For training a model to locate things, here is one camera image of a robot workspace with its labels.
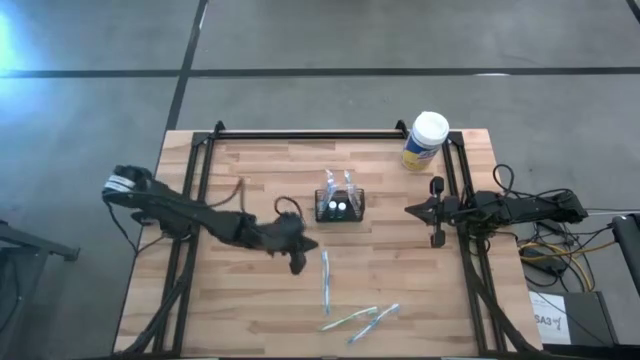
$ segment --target yellow label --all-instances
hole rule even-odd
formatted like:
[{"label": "yellow label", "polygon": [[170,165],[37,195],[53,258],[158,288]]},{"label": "yellow label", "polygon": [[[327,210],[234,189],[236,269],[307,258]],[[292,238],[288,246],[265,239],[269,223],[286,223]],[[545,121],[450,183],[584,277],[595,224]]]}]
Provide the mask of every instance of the yellow label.
[{"label": "yellow label", "polygon": [[424,170],[430,159],[421,159],[420,154],[405,150],[402,152],[402,163],[409,170]]}]

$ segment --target white label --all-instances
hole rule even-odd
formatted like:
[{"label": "white label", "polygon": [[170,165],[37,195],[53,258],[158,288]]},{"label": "white label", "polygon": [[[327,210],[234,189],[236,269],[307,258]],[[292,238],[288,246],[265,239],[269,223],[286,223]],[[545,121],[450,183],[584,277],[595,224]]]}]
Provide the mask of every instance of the white label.
[{"label": "white label", "polygon": [[127,179],[127,178],[123,178],[122,176],[118,176],[118,175],[111,175],[109,176],[109,179],[107,179],[107,182],[115,182],[118,183],[120,185],[124,185],[126,187],[129,187],[131,189],[133,189],[136,186],[136,183],[134,183],[133,181]]},{"label": "white label", "polygon": [[122,185],[120,185],[118,183],[114,183],[114,182],[111,182],[111,181],[107,181],[107,183],[104,184],[104,187],[112,189],[112,190],[115,190],[115,191],[118,191],[118,192],[130,192],[131,191],[131,189],[129,189],[128,187],[122,186]]},{"label": "white label", "polygon": [[538,294],[529,291],[531,305],[540,340],[543,344],[570,345],[569,325],[564,307],[564,298],[558,295]]}]

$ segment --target yellow cable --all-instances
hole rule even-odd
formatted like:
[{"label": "yellow cable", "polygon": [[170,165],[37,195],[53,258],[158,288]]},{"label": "yellow cable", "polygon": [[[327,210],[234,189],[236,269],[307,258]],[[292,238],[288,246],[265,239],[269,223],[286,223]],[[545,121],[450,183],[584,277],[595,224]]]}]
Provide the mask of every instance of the yellow cable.
[{"label": "yellow cable", "polygon": [[[560,253],[566,253],[565,250],[562,250],[561,248],[555,246],[555,245],[551,245],[551,244],[537,244],[537,243],[529,243],[529,244],[525,244],[522,245],[520,248],[524,249],[526,247],[532,247],[532,246],[543,246],[543,247],[548,247],[551,250],[555,251],[557,255],[560,255]],[[536,256],[533,258],[528,258],[528,257],[524,257],[521,256],[521,259],[525,259],[525,260],[530,260],[530,259],[534,259],[534,258],[544,258],[544,256]],[[589,280],[589,277],[587,276],[586,271],[584,271],[584,268],[582,267],[582,265],[580,265],[579,262],[577,262],[575,259],[573,258],[569,258],[571,260],[572,263],[576,264],[576,266],[578,267],[578,270],[580,271],[580,273],[582,274],[582,278],[584,279],[584,281],[587,283],[587,291],[591,292],[594,289],[594,286],[591,284],[591,281]]]},{"label": "yellow cable", "polygon": [[573,254],[584,254],[584,253],[588,253],[588,252],[604,249],[607,246],[611,246],[611,245],[613,245],[615,243],[616,243],[615,241],[611,241],[611,242],[608,242],[608,243],[600,245],[600,246],[592,247],[590,249],[582,249],[582,250],[576,250],[576,251],[562,251],[562,253],[555,253],[555,254],[541,255],[541,256],[533,256],[533,257],[524,257],[524,259],[527,259],[529,261],[537,261],[537,260],[542,260],[542,259],[546,259],[546,258],[554,257],[554,256],[567,256],[567,255],[573,255]]}]

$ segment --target black basket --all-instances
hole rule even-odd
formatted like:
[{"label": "black basket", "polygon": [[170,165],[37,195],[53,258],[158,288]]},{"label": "black basket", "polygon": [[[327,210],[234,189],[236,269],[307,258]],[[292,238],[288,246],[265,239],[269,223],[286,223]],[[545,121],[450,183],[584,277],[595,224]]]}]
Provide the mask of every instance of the black basket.
[{"label": "black basket", "polygon": [[320,209],[318,209],[318,203],[322,200],[322,196],[325,190],[316,190],[315,196],[315,213],[316,213],[316,222],[361,222],[364,217],[364,190],[357,189],[356,196],[360,199],[360,216],[356,216],[356,212],[353,209],[353,204],[349,201],[349,194],[346,190],[336,190],[331,198],[332,201],[337,202],[338,204],[343,202],[347,205],[347,208],[344,211],[335,211],[329,210],[329,207],[322,212],[320,215]]}]

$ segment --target disinfecting wipes container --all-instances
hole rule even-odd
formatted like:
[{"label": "disinfecting wipes container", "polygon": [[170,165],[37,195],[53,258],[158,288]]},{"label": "disinfecting wipes container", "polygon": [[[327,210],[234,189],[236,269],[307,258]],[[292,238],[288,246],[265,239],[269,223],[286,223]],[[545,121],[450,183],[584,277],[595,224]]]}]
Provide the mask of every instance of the disinfecting wipes container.
[{"label": "disinfecting wipes container", "polygon": [[402,163],[409,170],[423,170],[449,135],[449,122],[435,112],[423,111],[413,123],[404,144]]}]

